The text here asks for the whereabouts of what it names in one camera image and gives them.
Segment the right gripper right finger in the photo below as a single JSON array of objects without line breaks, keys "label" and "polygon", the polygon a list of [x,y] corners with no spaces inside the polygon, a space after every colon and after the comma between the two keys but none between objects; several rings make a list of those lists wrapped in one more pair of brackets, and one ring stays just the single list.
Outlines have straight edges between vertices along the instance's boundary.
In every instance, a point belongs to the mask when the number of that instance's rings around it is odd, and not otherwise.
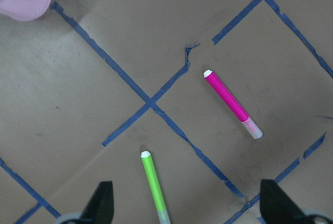
[{"label": "right gripper right finger", "polygon": [[260,213],[266,223],[303,223],[305,213],[272,179],[260,184]]}]

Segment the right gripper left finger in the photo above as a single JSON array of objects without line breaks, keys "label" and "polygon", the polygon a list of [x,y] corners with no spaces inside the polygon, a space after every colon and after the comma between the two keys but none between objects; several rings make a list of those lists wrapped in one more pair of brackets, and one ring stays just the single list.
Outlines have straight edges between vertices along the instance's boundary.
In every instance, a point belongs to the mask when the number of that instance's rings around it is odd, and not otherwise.
[{"label": "right gripper left finger", "polygon": [[100,182],[81,213],[78,223],[110,224],[114,217],[112,181]]}]

